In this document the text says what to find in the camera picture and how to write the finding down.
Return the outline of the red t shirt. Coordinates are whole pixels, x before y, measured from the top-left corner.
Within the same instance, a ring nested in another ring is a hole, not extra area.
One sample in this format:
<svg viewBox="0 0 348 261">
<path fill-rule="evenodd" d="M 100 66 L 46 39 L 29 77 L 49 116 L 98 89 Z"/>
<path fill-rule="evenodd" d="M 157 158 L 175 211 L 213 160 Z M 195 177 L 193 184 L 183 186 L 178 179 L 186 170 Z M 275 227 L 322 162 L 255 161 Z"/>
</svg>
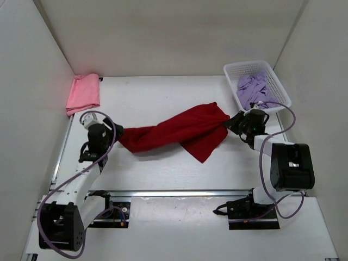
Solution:
<svg viewBox="0 0 348 261">
<path fill-rule="evenodd" d="M 119 143 L 132 153 L 180 144 L 200 163 L 225 140 L 230 119 L 216 102 L 192 107 L 156 126 L 126 128 Z"/>
</svg>

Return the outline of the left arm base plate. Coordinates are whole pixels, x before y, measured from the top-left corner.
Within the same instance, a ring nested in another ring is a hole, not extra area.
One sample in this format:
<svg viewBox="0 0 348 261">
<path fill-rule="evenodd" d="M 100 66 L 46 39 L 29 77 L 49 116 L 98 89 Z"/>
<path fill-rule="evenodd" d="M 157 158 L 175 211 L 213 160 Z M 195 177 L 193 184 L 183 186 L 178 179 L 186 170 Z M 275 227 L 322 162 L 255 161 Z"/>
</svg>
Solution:
<svg viewBox="0 0 348 261">
<path fill-rule="evenodd" d="M 89 228 L 119 228 L 126 229 L 129 226 L 131 214 L 131 198 L 111 197 L 108 204 L 109 210 L 95 219 Z"/>
</svg>

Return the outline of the pink t shirt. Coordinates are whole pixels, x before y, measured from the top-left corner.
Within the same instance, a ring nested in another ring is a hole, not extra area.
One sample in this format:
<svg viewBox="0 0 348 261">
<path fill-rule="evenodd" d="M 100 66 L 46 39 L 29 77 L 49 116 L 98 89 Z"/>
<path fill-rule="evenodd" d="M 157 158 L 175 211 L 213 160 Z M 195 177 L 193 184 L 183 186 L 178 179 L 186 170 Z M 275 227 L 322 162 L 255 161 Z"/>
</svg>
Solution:
<svg viewBox="0 0 348 261">
<path fill-rule="evenodd" d="M 67 116 L 99 107 L 100 79 L 95 73 L 74 76 L 66 105 Z"/>
</svg>

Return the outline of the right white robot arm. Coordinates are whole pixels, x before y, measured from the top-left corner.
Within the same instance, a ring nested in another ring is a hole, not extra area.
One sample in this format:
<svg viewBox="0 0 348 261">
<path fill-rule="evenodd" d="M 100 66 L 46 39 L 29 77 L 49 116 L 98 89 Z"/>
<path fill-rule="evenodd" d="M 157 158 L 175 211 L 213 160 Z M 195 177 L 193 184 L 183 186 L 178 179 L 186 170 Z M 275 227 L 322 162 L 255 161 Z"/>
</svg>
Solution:
<svg viewBox="0 0 348 261">
<path fill-rule="evenodd" d="M 278 204 L 294 192 L 301 195 L 315 184 L 309 146 L 280 141 L 266 133 L 270 116 L 260 109 L 238 112 L 224 126 L 251 149 L 259 153 L 261 186 L 250 190 L 239 200 L 226 202 L 213 210 L 227 216 L 232 223 L 254 222 L 272 212 L 279 216 Z"/>
</svg>

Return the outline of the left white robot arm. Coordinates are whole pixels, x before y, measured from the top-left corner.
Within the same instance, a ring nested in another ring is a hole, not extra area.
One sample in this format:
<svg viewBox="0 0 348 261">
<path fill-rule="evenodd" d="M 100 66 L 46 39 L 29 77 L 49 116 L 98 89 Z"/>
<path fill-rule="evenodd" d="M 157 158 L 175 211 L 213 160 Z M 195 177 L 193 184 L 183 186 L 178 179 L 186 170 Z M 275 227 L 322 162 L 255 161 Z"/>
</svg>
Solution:
<svg viewBox="0 0 348 261">
<path fill-rule="evenodd" d="M 124 128 L 108 118 L 102 122 L 84 121 L 83 126 L 88 140 L 80 148 L 75 178 L 59 185 L 58 192 L 40 206 L 37 225 L 41 249 L 80 250 L 87 227 L 97 216 L 107 218 L 114 211 L 106 191 L 91 192 L 90 188 L 108 161 L 107 152 L 123 136 Z"/>
</svg>

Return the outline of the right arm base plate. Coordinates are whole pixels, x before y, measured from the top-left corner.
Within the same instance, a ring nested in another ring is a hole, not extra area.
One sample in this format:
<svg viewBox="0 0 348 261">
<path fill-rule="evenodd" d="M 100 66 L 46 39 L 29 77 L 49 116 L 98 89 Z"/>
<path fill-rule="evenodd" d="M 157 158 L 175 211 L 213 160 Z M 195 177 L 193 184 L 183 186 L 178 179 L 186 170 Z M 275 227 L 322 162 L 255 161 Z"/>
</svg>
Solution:
<svg viewBox="0 0 348 261">
<path fill-rule="evenodd" d="M 227 216 L 230 231 L 280 229 L 272 204 L 256 204 L 245 199 L 228 201 Z"/>
</svg>

